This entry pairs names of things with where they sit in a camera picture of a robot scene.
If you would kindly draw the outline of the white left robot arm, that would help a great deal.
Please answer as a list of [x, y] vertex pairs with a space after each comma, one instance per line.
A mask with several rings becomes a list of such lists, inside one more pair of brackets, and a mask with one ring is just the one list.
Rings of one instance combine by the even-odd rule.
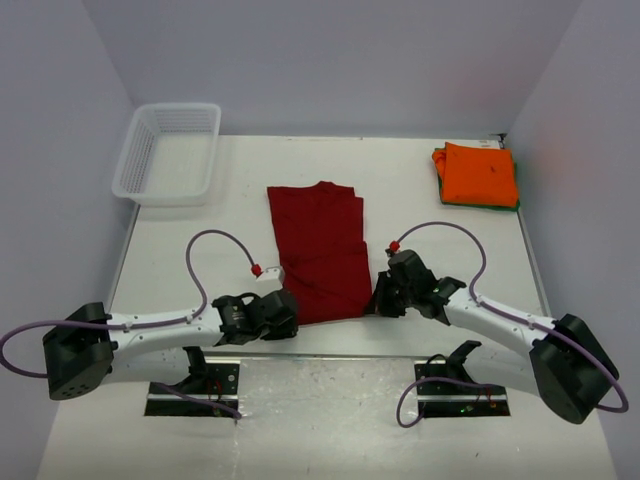
[[296, 336], [298, 305], [286, 289], [223, 296], [203, 311], [158, 315], [105, 312], [87, 304], [43, 337], [49, 397], [64, 401], [112, 383], [177, 385], [187, 393], [208, 379], [204, 349]]

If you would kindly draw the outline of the dark red t shirt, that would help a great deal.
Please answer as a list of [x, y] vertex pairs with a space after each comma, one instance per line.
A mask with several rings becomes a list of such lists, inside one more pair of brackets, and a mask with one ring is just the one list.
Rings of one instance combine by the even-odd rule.
[[372, 296], [364, 200], [321, 181], [266, 189], [285, 287], [302, 325], [357, 318]]

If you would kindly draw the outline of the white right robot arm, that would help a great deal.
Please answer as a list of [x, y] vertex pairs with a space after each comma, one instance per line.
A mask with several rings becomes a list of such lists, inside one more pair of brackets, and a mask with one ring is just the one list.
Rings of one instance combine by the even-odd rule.
[[445, 326], [477, 334], [446, 360], [456, 392], [497, 385], [532, 394], [561, 419], [581, 424], [619, 390], [619, 372], [587, 323], [490, 303], [452, 277], [437, 278], [413, 250], [386, 251], [367, 313], [399, 318], [414, 309]]

